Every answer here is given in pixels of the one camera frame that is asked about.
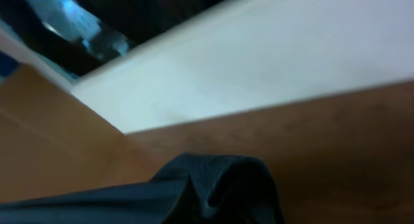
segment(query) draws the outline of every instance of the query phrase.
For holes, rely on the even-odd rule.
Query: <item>clothing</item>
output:
[[[150,181],[0,205],[0,223],[284,223],[258,159],[184,154]]]

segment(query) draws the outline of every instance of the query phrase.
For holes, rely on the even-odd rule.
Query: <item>wooden floor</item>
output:
[[[414,82],[128,137],[104,186],[145,181],[184,151],[250,155],[287,223],[414,222]]]

